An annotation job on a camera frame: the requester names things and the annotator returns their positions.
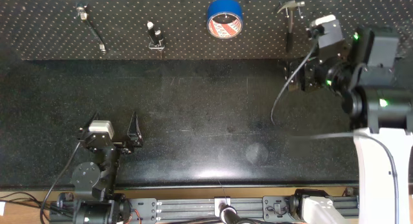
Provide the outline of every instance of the black pegboard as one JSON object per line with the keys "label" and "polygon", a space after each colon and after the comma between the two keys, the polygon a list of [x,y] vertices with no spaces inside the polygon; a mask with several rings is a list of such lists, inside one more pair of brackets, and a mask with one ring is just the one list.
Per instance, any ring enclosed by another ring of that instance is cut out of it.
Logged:
{"label": "black pegboard", "polygon": [[[88,3],[90,19],[103,37],[103,55],[84,23],[76,3]],[[334,14],[347,41],[360,23],[394,26],[401,37],[398,56],[413,44],[412,0],[305,1],[304,19],[295,20],[295,43],[285,52],[287,18],[276,13],[289,0],[236,0],[243,9],[242,32],[233,39],[216,39],[206,28],[213,0],[0,0],[0,40],[22,59],[158,59],[148,49],[146,22],[162,29],[164,59],[291,58],[305,55],[305,27],[317,17]]]}

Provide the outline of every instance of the hammer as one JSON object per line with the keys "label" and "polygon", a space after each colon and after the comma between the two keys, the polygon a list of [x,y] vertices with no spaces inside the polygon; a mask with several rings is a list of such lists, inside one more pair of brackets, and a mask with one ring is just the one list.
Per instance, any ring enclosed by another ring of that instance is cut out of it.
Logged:
{"label": "hammer", "polygon": [[285,47],[285,50],[287,51],[287,53],[291,52],[292,44],[294,42],[294,40],[292,39],[292,29],[293,29],[293,26],[294,26],[294,22],[293,22],[294,10],[296,8],[298,8],[299,15],[300,15],[301,18],[303,18],[303,16],[301,15],[301,10],[299,9],[299,7],[302,7],[304,5],[305,5],[304,1],[289,1],[289,2],[284,3],[284,5],[282,5],[281,8],[277,12],[277,14],[278,14],[283,9],[285,9],[287,11],[288,32],[287,32],[287,45]]}

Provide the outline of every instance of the perforated wall panel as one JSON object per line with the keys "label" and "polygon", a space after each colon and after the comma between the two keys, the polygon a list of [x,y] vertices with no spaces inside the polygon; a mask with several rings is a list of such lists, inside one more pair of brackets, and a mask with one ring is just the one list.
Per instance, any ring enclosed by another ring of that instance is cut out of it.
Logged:
{"label": "perforated wall panel", "polygon": [[[103,55],[86,25],[76,17],[76,3],[88,3],[90,20],[108,48]],[[159,59],[148,49],[147,21],[162,29],[164,59],[291,58],[307,53],[305,27],[334,14],[351,41],[359,23],[394,26],[401,37],[398,56],[411,50],[412,0],[305,1],[304,18],[295,15],[295,42],[285,52],[287,17],[277,14],[289,0],[236,0],[243,9],[242,32],[216,39],[206,28],[213,0],[0,0],[0,40],[23,59]]]}

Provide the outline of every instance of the blue tape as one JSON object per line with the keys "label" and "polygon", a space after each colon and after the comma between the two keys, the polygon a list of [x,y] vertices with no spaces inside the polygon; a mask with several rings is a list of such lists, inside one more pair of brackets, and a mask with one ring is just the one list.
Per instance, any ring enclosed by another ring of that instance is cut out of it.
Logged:
{"label": "blue tape", "polygon": [[[231,15],[236,18],[233,23],[228,25],[220,25],[219,23],[211,22],[212,19],[220,14]],[[235,37],[240,33],[243,26],[243,11],[241,6],[235,0],[216,0],[210,4],[208,7],[208,22],[206,27],[208,31],[218,38],[231,38]]]}

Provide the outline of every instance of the hammer head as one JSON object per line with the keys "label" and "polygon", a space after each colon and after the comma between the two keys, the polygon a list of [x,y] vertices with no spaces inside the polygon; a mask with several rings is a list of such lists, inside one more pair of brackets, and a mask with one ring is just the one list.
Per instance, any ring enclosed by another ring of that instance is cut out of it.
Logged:
{"label": "hammer head", "polygon": [[279,8],[277,14],[285,8],[291,10],[293,8],[302,7],[304,5],[305,5],[304,1],[289,1],[289,2],[284,3],[283,6]]}

